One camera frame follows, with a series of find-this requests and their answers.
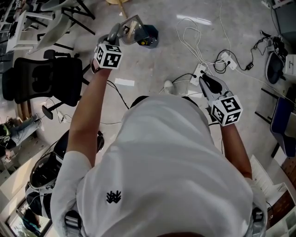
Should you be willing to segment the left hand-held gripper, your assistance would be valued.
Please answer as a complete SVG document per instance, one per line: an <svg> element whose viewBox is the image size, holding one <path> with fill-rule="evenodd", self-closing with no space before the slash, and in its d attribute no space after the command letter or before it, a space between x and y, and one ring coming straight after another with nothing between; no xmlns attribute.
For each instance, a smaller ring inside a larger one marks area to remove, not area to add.
<svg viewBox="0 0 296 237"><path fill-rule="evenodd" d="M118 69L122 60L122 50L119 44L120 24L116 23L109 34L98 39L94 50L93 70Z"/></svg>

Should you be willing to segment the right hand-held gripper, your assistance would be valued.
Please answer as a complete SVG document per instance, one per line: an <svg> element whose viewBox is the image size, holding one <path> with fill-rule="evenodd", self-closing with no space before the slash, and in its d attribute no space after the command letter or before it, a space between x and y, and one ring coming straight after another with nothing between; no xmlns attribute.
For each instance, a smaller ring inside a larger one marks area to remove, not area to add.
<svg viewBox="0 0 296 237"><path fill-rule="evenodd" d="M207 74L199 77L199 85L208 100L208 111L213 122L227 126L239 121L243 112L237 95L234 95L226 83Z"/></svg>

